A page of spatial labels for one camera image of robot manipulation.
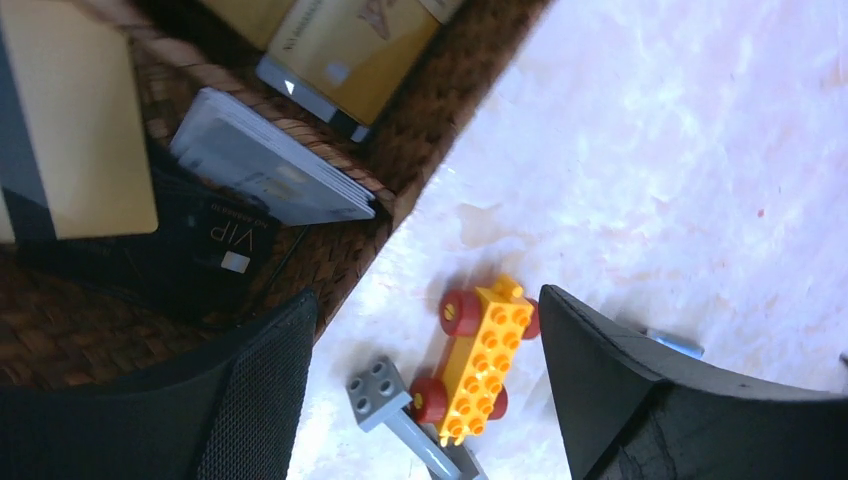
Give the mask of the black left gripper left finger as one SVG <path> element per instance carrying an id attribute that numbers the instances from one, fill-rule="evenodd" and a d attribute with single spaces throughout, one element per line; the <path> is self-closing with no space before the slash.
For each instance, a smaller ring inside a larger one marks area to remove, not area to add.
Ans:
<path id="1" fill-rule="evenodd" d="M 318 303 L 305 289 L 195 350 L 104 385 L 1 391 L 5 479 L 283 479 Z"/>

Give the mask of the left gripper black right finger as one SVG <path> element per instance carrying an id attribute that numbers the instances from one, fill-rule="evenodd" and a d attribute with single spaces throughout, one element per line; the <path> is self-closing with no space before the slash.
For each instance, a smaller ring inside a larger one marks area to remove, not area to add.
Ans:
<path id="1" fill-rule="evenodd" d="M 563 289 L 541 338 L 575 479 L 843 479 L 847 399 L 715 367 Z"/>

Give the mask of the grey card holder wallet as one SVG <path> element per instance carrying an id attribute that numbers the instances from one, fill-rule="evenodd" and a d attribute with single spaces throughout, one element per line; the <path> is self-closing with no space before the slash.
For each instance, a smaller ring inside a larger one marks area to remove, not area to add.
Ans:
<path id="1" fill-rule="evenodd" d="M 690 338 L 654 328 L 647 328 L 644 335 L 690 358 L 696 360 L 703 358 L 704 348 Z"/>

